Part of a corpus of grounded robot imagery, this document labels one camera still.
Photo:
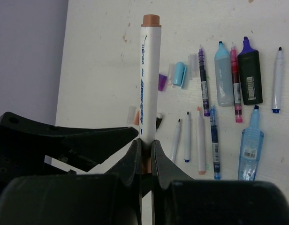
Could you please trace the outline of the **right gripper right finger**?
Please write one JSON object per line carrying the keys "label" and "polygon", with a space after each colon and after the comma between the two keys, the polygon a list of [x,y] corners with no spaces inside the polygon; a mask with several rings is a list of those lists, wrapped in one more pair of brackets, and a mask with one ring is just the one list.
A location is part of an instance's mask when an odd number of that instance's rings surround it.
{"label": "right gripper right finger", "polygon": [[152,143],[155,225],[289,225],[289,204],[264,181],[195,180]]}

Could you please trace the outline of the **blue ink gel pen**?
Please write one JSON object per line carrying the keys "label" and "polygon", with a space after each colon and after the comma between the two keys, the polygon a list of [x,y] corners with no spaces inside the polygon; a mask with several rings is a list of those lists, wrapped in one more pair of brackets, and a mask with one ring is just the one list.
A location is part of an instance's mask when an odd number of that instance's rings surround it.
{"label": "blue ink gel pen", "polygon": [[221,179],[220,151],[219,151],[217,123],[216,123],[216,110],[214,105],[212,105],[210,109],[210,126],[211,126],[214,179],[220,180]]}

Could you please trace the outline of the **black capped white marker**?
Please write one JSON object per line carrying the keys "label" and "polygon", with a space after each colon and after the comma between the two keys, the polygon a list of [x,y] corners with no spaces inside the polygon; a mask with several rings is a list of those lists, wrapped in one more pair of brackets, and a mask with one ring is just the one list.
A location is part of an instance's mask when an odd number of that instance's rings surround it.
{"label": "black capped white marker", "polygon": [[170,154],[170,160],[174,164],[176,161],[178,144],[179,144],[179,140],[180,140],[180,133],[181,133],[181,119],[178,119],[178,122],[177,122],[177,125],[175,128],[175,132],[174,132],[173,143],[172,143],[171,154]]}

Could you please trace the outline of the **peach marker cap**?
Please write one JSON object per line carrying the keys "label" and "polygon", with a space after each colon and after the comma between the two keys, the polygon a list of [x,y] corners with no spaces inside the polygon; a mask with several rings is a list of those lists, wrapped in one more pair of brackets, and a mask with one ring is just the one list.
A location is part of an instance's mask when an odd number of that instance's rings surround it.
{"label": "peach marker cap", "polygon": [[139,118],[140,118],[140,112],[137,110],[135,118],[134,118],[134,125],[139,126]]}

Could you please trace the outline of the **black marker cap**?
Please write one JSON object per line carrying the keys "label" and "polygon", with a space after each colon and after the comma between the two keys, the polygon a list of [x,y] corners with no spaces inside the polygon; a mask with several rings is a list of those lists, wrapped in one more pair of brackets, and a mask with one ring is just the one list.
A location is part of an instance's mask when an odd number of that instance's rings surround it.
{"label": "black marker cap", "polygon": [[162,120],[163,120],[163,114],[162,113],[157,113],[156,114],[156,130],[159,129],[161,123],[162,123]]}

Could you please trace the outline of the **light blue correction tape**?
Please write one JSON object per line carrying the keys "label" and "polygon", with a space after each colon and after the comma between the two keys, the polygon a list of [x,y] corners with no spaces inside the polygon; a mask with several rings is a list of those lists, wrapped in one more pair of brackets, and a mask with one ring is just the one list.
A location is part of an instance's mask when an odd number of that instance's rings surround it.
{"label": "light blue correction tape", "polygon": [[238,180],[255,180],[264,140],[264,132],[259,128],[259,119],[259,106],[255,105],[250,124],[242,131]]}

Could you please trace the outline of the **purple ink gel pen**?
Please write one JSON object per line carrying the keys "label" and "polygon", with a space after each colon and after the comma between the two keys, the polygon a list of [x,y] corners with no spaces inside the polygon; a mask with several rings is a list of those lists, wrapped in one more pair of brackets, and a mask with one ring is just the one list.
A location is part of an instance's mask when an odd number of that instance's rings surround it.
{"label": "purple ink gel pen", "polygon": [[206,77],[206,70],[205,70],[205,55],[204,55],[204,50],[201,46],[198,52],[198,62],[199,62],[201,93],[202,93],[202,101],[203,101],[203,112],[204,112],[205,117],[209,117],[210,106],[209,106],[209,97],[208,97],[208,88],[207,88],[207,77]]}

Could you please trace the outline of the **purple marker cap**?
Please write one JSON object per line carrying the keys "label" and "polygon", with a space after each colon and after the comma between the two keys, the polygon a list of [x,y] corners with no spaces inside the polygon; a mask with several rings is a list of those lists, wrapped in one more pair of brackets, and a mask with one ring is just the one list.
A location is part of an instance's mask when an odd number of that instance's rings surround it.
{"label": "purple marker cap", "polygon": [[159,74],[158,91],[163,91],[167,85],[167,76]]}

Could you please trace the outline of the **light blue highlighter cap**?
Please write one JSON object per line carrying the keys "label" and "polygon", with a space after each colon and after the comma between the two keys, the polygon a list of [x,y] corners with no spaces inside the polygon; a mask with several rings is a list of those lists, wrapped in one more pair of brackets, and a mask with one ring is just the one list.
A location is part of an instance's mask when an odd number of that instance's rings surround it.
{"label": "light blue highlighter cap", "polygon": [[173,78],[173,85],[180,87],[184,86],[184,80],[186,77],[187,66],[183,62],[177,62],[175,65],[175,73]]}

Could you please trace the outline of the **pink ink gel pen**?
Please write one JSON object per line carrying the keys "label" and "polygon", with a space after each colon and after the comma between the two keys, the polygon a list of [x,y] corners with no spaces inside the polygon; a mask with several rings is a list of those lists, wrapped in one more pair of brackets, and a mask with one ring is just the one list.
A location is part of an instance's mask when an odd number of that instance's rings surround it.
{"label": "pink ink gel pen", "polygon": [[237,51],[236,46],[232,43],[230,51],[231,59],[231,74],[234,94],[234,109],[235,109],[235,121],[236,123],[242,123],[242,103],[241,103],[241,92],[240,92],[240,80],[239,80],[239,69],[237,62]]}

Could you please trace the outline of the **clear purple pen cap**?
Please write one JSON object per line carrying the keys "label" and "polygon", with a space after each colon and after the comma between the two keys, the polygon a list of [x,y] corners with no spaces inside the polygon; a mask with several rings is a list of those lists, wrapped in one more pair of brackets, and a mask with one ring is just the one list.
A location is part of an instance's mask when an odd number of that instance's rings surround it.
{"label": "clear purple pen cap", "polygon": [[198,70],[198,56],[197,54],[190,54],[188,56],[188,63],[189,63],[189,74],[191,78],[195,78],[197,76]]}

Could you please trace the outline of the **light blue highlighter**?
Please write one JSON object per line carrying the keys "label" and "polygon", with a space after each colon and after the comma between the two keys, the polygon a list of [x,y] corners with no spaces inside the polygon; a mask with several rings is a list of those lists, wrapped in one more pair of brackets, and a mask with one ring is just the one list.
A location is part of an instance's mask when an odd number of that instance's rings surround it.
{"label": "light blue highlighter", "polygon": [[222,107],[234,104],[230,53],[224,43],[219,41],[218,50],[214,57],[217,101]]}

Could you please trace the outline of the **brown capped white marker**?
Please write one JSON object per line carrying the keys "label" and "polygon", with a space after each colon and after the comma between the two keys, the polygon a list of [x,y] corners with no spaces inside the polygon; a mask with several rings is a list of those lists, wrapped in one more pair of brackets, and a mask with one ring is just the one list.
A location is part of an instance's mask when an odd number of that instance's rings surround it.
{"label": "brown capped white marker", "polygon": [[151,173],[151,145],[156,135],[161,24],[158,15],[144,15],[140,28],[140,113],[142,174]]}

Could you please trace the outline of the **blue capped white marker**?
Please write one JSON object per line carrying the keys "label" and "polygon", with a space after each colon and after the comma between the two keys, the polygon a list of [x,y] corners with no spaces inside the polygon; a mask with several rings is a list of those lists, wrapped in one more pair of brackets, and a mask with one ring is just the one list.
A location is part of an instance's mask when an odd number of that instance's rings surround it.
{"label": "blue capped white marker", "polygon": [[184,148],[184,161],[188,163],[190,161],[191,152],[191,120],[190,112],[187,111],[185,122],[185,148]]}

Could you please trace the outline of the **clear gel pen cap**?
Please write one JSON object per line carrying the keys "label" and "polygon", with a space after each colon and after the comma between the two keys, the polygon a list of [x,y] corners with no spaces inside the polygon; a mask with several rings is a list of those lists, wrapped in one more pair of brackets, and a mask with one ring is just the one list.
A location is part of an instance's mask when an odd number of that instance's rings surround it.
{"label": "clear gel pen cap", "polygon": [[127,124],[128,125],[134,123],[135,114],[136,114],[136,107],[130,106],[129,111],[128,111],[128,116],[127,116]]}

